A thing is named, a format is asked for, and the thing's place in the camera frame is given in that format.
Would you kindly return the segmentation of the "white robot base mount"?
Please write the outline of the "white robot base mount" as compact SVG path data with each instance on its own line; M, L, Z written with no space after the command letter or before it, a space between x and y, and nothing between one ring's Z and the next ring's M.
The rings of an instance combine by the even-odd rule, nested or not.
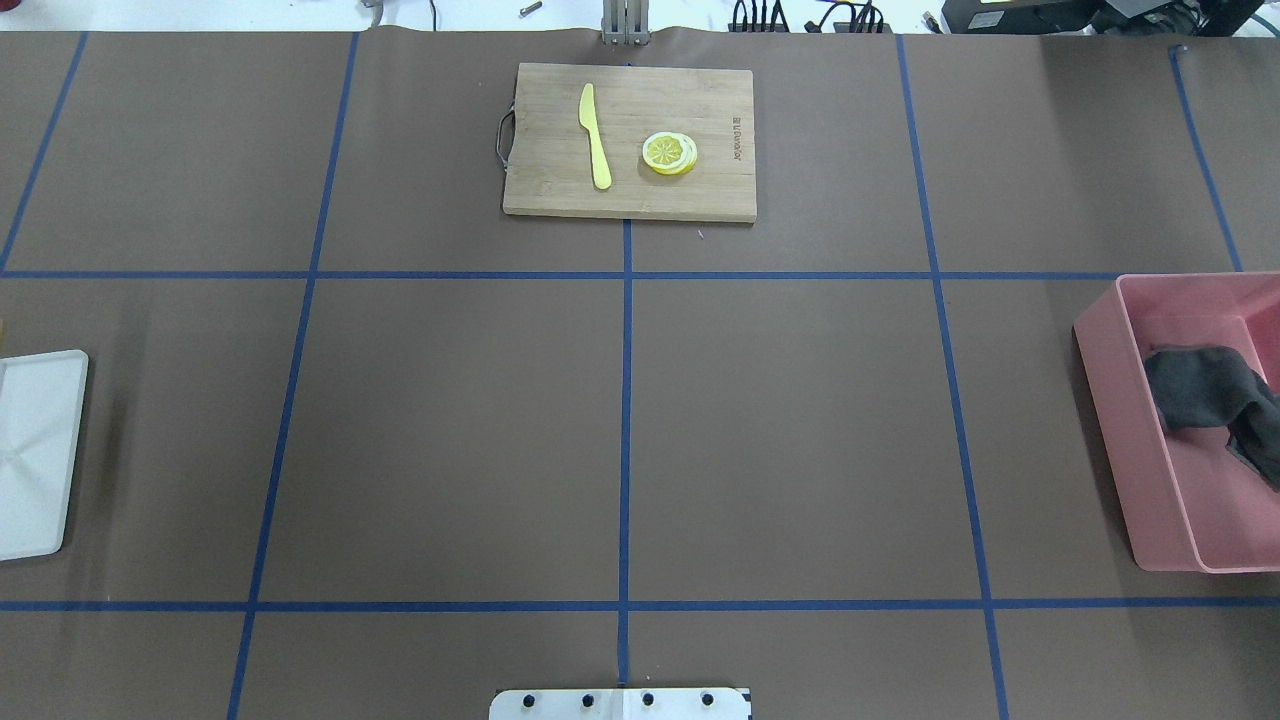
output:
M489 719L751 719L749 691L730 687L512 689Z

